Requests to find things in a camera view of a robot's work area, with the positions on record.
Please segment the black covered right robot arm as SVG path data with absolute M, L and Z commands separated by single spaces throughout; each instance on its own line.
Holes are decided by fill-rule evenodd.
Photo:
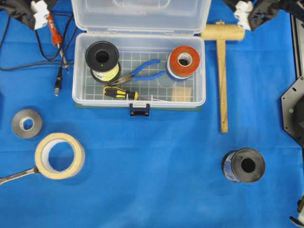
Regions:
M 302 0 L 224 0 L 244 30 L 254 31 L 262 24 L 275 18 L 280 10 L 304 20 Z

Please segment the black covered left robot arm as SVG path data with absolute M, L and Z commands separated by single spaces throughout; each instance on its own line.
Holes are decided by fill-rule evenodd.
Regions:
M 1 0 L 0 10 L 36 30 L 47 25 L 47 18 L 56 3 L 57 0 Z

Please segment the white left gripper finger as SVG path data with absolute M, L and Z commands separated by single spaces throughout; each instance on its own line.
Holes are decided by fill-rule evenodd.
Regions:
M 47 25 L 50 14 L 50 5 L 50 0 L 32 0 L 30 2 L 30 8 L 33 12 L 34 18 L 34 30 L 43 28 Z

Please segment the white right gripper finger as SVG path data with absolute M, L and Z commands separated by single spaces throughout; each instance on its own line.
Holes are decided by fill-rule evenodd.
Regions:
M 251 1 L 240 0 L 236 4 L 236 10 L 234 11 L 234 16 L 238 19 L 237 25 L 244 30 L 251 30 L 248 16 L 253 10 L 253 3 Z

